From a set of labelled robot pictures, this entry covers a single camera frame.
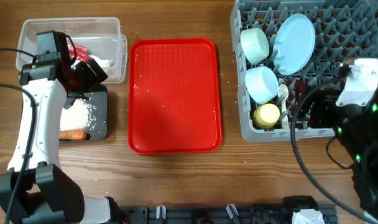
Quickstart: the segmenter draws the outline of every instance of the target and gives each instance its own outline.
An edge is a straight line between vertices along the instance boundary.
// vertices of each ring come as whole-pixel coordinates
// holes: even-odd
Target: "light blue plate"
[[[303,14],[290,16],[277,32],[274,64],[282,75],[291,75],[303,68],[315,49],[315,28]]]

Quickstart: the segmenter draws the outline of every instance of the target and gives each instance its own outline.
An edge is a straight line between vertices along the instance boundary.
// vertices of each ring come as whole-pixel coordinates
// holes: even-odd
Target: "yellow cup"
[[[258,107],[253,115],[253,121],[255,124],[263,129],[273,127],[280,118],[279,108],[272,104],[267,103]]]

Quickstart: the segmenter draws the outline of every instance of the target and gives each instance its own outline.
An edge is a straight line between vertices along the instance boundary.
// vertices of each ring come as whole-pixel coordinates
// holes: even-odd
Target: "cable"
[[[349,207],[348,205],[346,205],[345,203],[341,202],[340,200],[338,200],[336,197],[332,196],[326,189],[324,189],[317,181],[316,179],[309,173],[309,170],[308,168],[305,166],[305,164],[303,163],[302,161],[302,158],[301,158],[301,155],[300,155],[300,152],[298,150],[298,146],[297,146],[297,142],[296,142],[296,139],[295,139],[295,123],[297,122],[298,120],[298,114],[301,110],[301,108],[303,107],[304,103],[306,102],[306,100],[312,95],[314,94],[315,91],[327,86],[327,85],[330,85],[334,82],[340,82],[342,80],[344,80],[345,77],[341,77],[339,79],[330,79],[328,81],[325,81],[324,83],[316,86],[314,89],[312,89],[305,97],[304,99],[301,101],[301,103],[299,104],[295,114],[294,114],[294,117],[293,117],[293,120],[292,120],[292,125],[291,125],[291,128],[290,128],[290,136],[291,136],[291,144],[293,146],[293,151],[294,151],[294,154],[295,154],[295,157],[297,158],[297,162],[298,164],[300,165],[301,167],[301,170],[303,171],[303,173],[306,175],[306,177],[309,179],[309,181],[324,195],[326,196],[328,199],[330,199],[332,202],[334,202],[336,205],[340,206],[342,209],[344,209],[345,211],[349,212],[350,214],[354,215],[355,217],[358,217],[359,219],[361,220],[364,220],[365,222],[368,222],[368,223],[371,223],[371,224],[378,224],[377,222],[375,222],[374,220],[371,220],[370,218],[367,218],[365,217],[362,213],[354,210],[353,208]]]
[[[32,57],[32,58],[34,58],[34,57],[35,57],[35,55],[32,55],[32,54],[30,54],[30,53],[28,53],[28,52],[26,52],[26,51],[23,51],[23,50],[18,50],[18,49],[11,49],[11,48],[7,48],[7,47],[4,47],[4,48],[0,48],[0,52],[1,52],[1,51],[12,51],[12,52],[18,52],[18,53],[26,54],[26,55],[28,55],[28,56],[30,56],[30,57]]]
[[[73,47],[73,51],[75,52],[75,56],[71,59],[71,62],[70,62],[70,65],[73,65],[76,62],[76,59],[77,59],[76,47],[75,47],[73,41],[71,40],[70,36],[66,34],[66,37],[69,39],[71,46]]]
[[[25,154],[23,158],[23,163],[22,163],[21,171],[19,172],[19,175],[17,177],[14,190],[12,191],[11,198],[9,199],[9,205],[8,205],[5,222],[4,222],[5,224],[9,224],[9,220],[11,219],[12,208],[14,207],[17,193],[20,191],[20,187],[22,185],[23,173],[25,171],[27,162],[30,157],[30,147],[32,145],[34,124],[35,124],[35,119],[36,119],[36,105],[35,105],[35,100],[33,96],[28,91],[24,90],[23,88],[14,86],[14,85],[2,84],[2,83],[0,83],[0,87],[11,88],[11,89],[23,92],[29,98],[30,103],[31,103],[31,108],[32,108],[32,121],[30,123],[29,137],[27,138],[27,144],[26,144],[26,150],[25,150]]]
[[[343,166],[343,165],[341,165],[339,162],[337,162],[331,155],[330,155],[330,153],[328,152],[328,148],[329,148],[329,146],[330,146],[330,144],[334,141],[336,139],[336,136],[334,136],[334,137],[332,137],[328,142],[327,142],[327,145],[326,145],[326,153],[327,153],[327,156],[335,163],[335,164],[337,164],[337,166],[339,166],[340,168],[342,168],[342,169],[352,169],[352,165],[350,165],[350,166],[347,166],[347,167],[345,167],[345,166]]]

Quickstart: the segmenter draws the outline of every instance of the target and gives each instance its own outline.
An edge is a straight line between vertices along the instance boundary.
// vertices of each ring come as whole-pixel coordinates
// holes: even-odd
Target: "plastic bin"
[[[23,23],[18,49],[37,54],[36,34],[55,30],[68,34],[74,44],[85,46],[100,59],[113,60],[103,70],[109,78],[104,83],[121,83],[126,74],[127,38],[121,34],[120,21],[114,17],[29,19]],[[31,62],[31,57],[17,53],[16,68]]]
[[[272,52],[278,28],[291,15],[306,15],[316,30],[316,44],[307,65],[293,75],[280,75],[273,63],[276,52]],[[378,0],[235,0],[230,16],[233,51],[236,56],[239,90],[241,134],[249,142],[289,141],[290,130],[281,129],[277,123],[273,130],[259,129],[253,125],[251,115],[258,107],[252,100],[244,76],[247,69],[268,66],[280,83],[286,83],[290,96],[286,101],[287,110],[295,103],[294,83],[307,80],[309,84],[320,84],[338,74],[339,63],[346,57],[378,58]],[[259,27],[267,34],[270,57],[253,65],[244,56],[240,33],[244,29]],[[333,136],[331,128],[312,129],[306,121],[299,121],[296,127],[297,139]]]

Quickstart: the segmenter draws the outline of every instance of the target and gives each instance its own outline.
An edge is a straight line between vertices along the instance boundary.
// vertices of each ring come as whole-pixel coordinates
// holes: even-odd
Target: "spoon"
[[[284,84],[280,84],[279,90],[277,92],[277,96],[282,98],[282,113],[284,113],[286,109],[286,100],[288,98],[288,88]],[[290,128],[288,124],[288,117],[287,115],[282,118],[282,129]]]

